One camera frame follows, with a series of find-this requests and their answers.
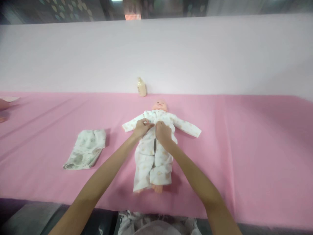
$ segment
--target onesie sleeve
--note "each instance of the onesie sleeve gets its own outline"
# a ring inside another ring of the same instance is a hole
[[[141,120],[143,118],[144,118],[144,115],[141,114],[138,117],[135,117],[134,119],[132,119],[131,121],[126,122],[125,124],[123,124],[122,127],[124,128],[125,132],[132,131],[132,130],[135,129],[137,121],[139,121],[139,120]]]
[[[190,122],[184,121],[178,118],[176,115],[173,115],[173,124],[178,129],[181,129],[183,132],[192,135],[194,137],[199,137],[201,130]]]

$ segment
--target person's right hand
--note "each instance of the person's right hand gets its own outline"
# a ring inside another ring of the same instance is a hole
[[[156,123],[156,139],[164,146],[164,144],[172,141],[172,129],[163,121]]]

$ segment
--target white cloth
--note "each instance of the white cloth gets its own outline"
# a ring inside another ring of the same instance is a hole
[[[1,96],[0,99],[5,100],[6,102],[13,102],[13,101],[15,101],[15,100],[18,100],[19,97]]]
[[[163,110],[145,111],[143,114],[123,125],[125,132],[133,130],[136,127],[137,121],[143,118],[147,118],[150,123],[154,124],[158,121],[163,121],[172,129],[172,140],[175,143],[177,143],[174,135],[175,127],[194,137],[199,137],[201,133],[201,130],[195,125]],[[151,188],[151,184],[171,184],[173,157],[156,139],[155,127],[152,127],[139,141],[135,151],[135,161],[134,192],[143,188]]]
[[[130,211],[122,211],[120,215],[118,235],[201,235],[195,218]]]
[[[77,138],[74,149],[63,165],[67,170],[91,168],[103,148],[105,148],[106,134],[104,130],[84,130]]]

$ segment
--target hand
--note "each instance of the hand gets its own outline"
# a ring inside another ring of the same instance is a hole
[[[163,121],[158,121],[156,123],[156,138],[163,147],[166,143],[172,141],[172,129]]]
[[[153,123],[149,123],[149,120],[146,119],[146,118],[143,118],[139,121],[137,121],[137,124],[136,124],[136,127],[135,127],[135,130],[133,132],[133,136],[136,138],[136,139],[140,139],[143,137],[144,134],[147,133],[147,131],[153,127],[154,124]]]

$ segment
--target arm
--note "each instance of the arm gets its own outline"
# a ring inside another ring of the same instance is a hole
[[[199,137],[201,130],[196,127],[195,125],[191,124],[190,122],[184,121],[180,118],[178,118],[176,115],[173,114],[173,117],[171,118],[173,121],[174,126],[181,129],[183,132],[192,135],[194,137]]]
[[[217,188],[171,139],[171,129],[164,122],[157,122],[156,137],[164,149],[175,158],[192,189],[204,204],[213,234],[240,235],[241,232]]]
[[[95,205],[111,184],[134,145],[153,126],[147,119],[139,120],[134,133],[91,176],[73,204],[49,233],[81,234]]]

